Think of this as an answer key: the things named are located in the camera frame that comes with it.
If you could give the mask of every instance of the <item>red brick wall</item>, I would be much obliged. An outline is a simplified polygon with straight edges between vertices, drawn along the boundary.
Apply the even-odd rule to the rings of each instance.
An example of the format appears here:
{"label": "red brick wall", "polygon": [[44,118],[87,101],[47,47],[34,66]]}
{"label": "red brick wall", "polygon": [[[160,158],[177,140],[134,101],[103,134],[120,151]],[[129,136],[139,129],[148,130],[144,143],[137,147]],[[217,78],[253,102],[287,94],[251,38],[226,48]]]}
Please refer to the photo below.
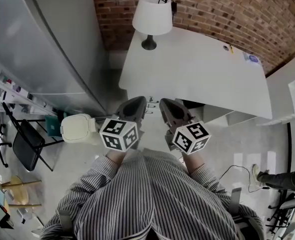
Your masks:
{"label": "red brick wall", "polygon": [[[257,55],[267,73],[295,52],[295,0],[175,0],[174,26]],[[104,44],[127,50],[138,0],[94,0]]]}

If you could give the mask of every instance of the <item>white trash can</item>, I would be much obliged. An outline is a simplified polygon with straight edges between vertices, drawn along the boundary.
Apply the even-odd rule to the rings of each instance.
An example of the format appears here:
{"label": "white trash can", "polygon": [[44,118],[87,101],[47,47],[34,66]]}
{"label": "white trash can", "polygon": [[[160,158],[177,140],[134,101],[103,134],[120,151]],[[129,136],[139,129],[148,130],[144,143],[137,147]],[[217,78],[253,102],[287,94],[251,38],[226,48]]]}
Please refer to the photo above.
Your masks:
{"label": "white trash can", "polygon": [[62,138],[67,143],[100,145],[102,139],[97,130],[95,118],[88,114],[70,115],[63,119],[60,127]]}

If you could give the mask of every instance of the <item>white table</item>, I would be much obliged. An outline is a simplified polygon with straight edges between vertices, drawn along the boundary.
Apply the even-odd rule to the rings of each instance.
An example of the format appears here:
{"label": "white table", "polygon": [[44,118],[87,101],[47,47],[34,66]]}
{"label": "white table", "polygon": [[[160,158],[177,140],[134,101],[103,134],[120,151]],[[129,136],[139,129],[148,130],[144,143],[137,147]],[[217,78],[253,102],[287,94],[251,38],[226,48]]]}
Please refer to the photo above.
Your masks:
{"label": "white table", "polygon": [[222,41],[177,27],[154,36],[155,50],[141,47],[145,38],[134,33],[119,81],[129,99],[178,98],[210,105],[212,115],[213,108],[224,108],[216,117],[235,111],[272,118],[262,66],[246,61],[241,50],[231,52]]}

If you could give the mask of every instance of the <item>black and white cube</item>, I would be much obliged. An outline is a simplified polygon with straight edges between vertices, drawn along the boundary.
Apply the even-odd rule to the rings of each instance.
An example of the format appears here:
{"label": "black and white cube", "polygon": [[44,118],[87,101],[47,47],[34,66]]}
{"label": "black and white cube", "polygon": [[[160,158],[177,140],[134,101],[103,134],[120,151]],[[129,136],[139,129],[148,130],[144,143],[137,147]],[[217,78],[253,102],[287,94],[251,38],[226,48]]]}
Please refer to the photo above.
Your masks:
{"label": "black and white cube", "polygon": [[136,122],[107,118],[99,132],[106,148],[125,152],[138,141]]}
{"label": "black and white cube", "polygon": [[199,151],[205,147],[209,138],[202,121],[187,124],[176,129],[173,144],[187,155]]}

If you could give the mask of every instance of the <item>person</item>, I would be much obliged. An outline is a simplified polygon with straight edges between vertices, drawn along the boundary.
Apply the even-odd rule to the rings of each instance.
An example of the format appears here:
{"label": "person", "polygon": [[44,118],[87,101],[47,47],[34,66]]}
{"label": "person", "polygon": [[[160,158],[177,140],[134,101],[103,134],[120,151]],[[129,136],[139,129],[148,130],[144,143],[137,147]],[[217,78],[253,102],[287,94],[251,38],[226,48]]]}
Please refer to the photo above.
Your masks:
{"label": "person", "polygon": [[[70,187],[57,210],[69,212],[74,237],[82,240],[244,239],[229,213],[230,196],[201,154],[183,154],[183,160],[185,166],[170,153],[146,148],[110,150]],[[265,239],[252,209],[240,204],[238,214],[255,222]],[[41,239],[60,239],[62,230],[56,212]]]}
{"label": "person", "polygon": [[269,174],[260,171],[260,167],[257,164],[253,164],[252,174],[258,186],[266,185],[273,189],[295,191],[295,171]]}

